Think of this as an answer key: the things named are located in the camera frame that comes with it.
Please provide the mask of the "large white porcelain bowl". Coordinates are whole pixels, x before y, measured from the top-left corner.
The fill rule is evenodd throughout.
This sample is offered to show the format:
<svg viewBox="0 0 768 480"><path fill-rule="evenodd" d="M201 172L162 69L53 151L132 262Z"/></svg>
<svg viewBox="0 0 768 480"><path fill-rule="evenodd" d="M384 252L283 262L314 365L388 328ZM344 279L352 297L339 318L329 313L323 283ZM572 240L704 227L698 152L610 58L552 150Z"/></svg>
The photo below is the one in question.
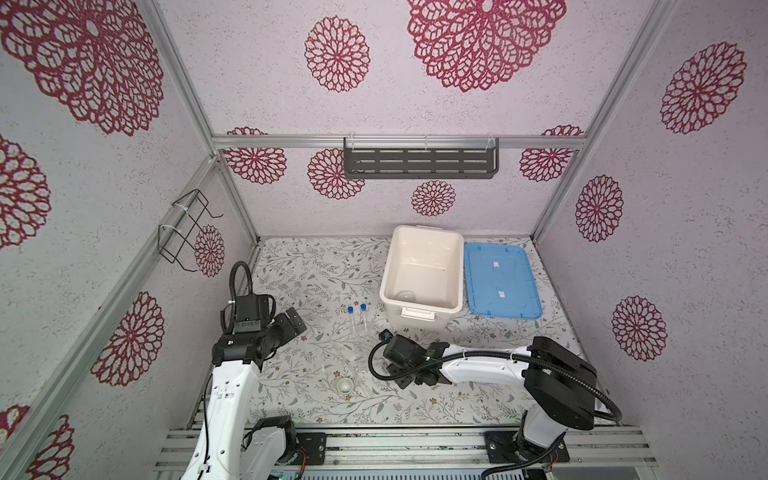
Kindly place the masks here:
<svg viewBox="0 0 768 480"><path fill-rule="evenodd" d="M397 294L396 299L401 302L415 303L416 295L413 291L404 290Z"/></svg>

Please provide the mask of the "white plastic storage bin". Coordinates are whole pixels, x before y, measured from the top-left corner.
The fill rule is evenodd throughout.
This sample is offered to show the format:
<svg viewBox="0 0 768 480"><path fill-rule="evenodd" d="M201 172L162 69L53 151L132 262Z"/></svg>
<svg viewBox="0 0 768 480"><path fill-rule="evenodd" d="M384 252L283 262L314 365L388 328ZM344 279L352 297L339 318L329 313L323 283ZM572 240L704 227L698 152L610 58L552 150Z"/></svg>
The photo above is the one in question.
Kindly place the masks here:
<svg viewBox="0 0 768 480"><path fill-rule="evenodd" d="M464 305L464 237L433 227L395 228L379 297L396 329L442 331ZM413 291L415 303L396 299Z"/></svg>

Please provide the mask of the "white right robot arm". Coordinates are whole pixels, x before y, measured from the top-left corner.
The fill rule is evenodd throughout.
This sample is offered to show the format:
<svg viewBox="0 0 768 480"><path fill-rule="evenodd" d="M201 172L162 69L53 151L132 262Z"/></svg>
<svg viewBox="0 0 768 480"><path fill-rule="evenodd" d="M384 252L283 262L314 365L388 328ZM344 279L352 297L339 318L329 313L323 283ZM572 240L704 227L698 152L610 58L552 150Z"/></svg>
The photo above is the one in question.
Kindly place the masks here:
<svg viewBox="0 0 768 480"><path fill-rule="evenodd" d="M569 430L590 431L597 418L620 423L623 412L597 387L597 371L549 337L528 347L477 349L447 342L426 347L384 330L367 358L371 375L404 389L460 383L521 387L535 405L501 447L512 468L551 461Z"/></svg>

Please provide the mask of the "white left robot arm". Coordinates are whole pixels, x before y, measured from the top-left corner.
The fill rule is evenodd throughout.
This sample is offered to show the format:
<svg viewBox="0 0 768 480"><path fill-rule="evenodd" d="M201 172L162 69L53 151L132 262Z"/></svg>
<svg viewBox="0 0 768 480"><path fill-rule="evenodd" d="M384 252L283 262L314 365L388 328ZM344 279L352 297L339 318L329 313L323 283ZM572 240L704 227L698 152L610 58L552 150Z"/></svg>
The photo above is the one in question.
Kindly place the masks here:
<svg viewBox="0 0 768 480"><path fill-rule="evenodd" d="M212 349L210 398L184 479L271 479L277 465L308 464L290 416L266 417L246 427L263 364L305 331L301 316L289 308L257 331L221 335Z"/></svg>

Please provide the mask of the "blue capped test tube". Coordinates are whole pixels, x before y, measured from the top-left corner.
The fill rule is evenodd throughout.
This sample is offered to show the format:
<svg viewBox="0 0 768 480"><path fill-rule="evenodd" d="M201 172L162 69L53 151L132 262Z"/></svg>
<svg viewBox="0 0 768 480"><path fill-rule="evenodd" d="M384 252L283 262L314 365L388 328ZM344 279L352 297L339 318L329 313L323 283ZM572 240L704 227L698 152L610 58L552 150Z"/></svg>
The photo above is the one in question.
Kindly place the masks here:
<svg viewBox="0 0 768 480"><path fill-rule="evenodd" d="M357 323L356 323L356 317L355 317L355 310L352 305L349 305L347 307L347 319L348 319L348 325L349 325L348 338L350 341L353 341L357 336Z"/></svg>
<svg viewBox="0 0 768 480"><path fill-rule="evenodd" d="M361 303L360 308L360 331L363 335L367 335L369 332L369 320L368 320L368 307L366 303Z"/></svg>

